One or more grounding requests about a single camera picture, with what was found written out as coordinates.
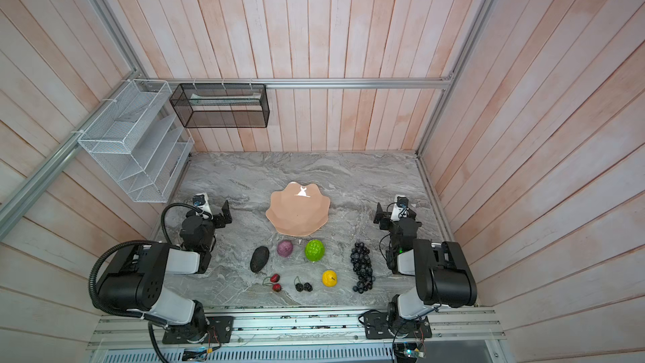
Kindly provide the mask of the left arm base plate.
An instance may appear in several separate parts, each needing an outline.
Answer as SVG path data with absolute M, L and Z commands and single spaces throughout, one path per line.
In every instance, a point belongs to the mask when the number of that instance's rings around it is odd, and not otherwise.
M 211 315 L 184 325 L 172 325 L 164 333 L 163 345 L 227 344 L 233 330 L 233 316 Z

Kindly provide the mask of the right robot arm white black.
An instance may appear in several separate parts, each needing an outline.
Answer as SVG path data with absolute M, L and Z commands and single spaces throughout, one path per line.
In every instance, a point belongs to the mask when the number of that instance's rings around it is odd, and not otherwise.
M 389 245 L 382 252 L 387 267 L 395 275 L 415 280 L 412 289 L 388 304 L 386 322 L 394 336 L 410 333 L 417 322 L 443 306 L 475 305 L 477 287 L 461 246 L 420 239 L 422 224 L 407 198 L 398 198 L 386 208 L 376 205 L 374 223 L 387 233 Z

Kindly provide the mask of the dark fake avocado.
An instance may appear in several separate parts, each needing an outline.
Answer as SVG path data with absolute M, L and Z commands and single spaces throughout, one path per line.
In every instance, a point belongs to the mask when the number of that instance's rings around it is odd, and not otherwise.
M 262 245 L 257 247 L 250 260 L 250 270 L 253 273 L 259 273 L 268 263 L 270 257 L 270 250 Z

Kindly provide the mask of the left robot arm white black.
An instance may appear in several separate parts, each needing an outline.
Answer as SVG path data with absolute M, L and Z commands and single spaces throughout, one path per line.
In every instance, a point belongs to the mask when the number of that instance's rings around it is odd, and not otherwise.
M 164 329 L 168 345 L 222 344 L 230 338 L 231 319 L 210 319 L 203 304 L 165 287 L 168 275 L 203 274 L 216 245 L 215 232 L 233 222 L 228 202 L 213 213 L 204 194 L 184 206 L 186 218 L 179 230 L 181 242 L 172 242 L 166 223 L 164 240 L 130 240 L 105 251 L 92 267 L 88 293 L 92 305 L 119 317 L 142 319 L 151 329 Z

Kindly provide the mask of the purple fake fruit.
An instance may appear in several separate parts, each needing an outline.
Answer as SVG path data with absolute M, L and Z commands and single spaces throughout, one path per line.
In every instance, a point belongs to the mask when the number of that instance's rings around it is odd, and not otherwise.
M 290 240 L 282 240 L 276 247 L 277 254 L 283 258 L 289 257 L 293 253 L 293 250 L 294 245 Z

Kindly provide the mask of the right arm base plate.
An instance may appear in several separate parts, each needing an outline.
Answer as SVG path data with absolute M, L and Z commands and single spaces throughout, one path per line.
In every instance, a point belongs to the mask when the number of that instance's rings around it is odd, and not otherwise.
M 424 319 L 393 318 L 391 314 L 378 310 L 368 310 L 358 317 L 364 327 L 367 339 L 395 339 L 412 337 L 416 339 L 432 338 L 429 322 Z

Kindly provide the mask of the black fake grape bunch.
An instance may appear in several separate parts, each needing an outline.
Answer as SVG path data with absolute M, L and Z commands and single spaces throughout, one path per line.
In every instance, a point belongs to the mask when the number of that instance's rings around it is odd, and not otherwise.
M 372 290 L 374 287 L 374 272 L 371 263 L 371 250 L 364 242 L 355 242 L 350 252 L 350 261 L 353 271 L 357 276 L 357 282 L 354 284 L 353 291 L 364 293 Z

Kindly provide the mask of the red fake cherry pair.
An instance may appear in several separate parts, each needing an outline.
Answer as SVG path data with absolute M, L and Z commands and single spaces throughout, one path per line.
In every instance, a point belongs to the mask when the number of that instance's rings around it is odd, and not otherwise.
M 270 286 L 273 292 L 281 292 L 282 285 L 280 284 L 280 280 L 281 280 L 281 276 L 279 274 L 273 274 L 270 277 L 266 277 L 263 280 L 262 285 Z

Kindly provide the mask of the yellow fake lemon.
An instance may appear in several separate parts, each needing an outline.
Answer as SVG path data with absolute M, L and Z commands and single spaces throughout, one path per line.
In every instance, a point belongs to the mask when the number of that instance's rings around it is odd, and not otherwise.
M 335 271 L 327 270 L 322 274 L 322 284 L 325 287 L 336 287 L 338 284 L 338 275 Z

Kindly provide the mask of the green bumpy fake fruit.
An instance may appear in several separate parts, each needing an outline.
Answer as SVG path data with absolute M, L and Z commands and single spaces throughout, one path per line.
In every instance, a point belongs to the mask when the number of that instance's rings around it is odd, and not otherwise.
M 310 262 L 320 261 L 325 255 L 325 245 L 321 240 L 310 240 L 305 246 L 304 254 Z

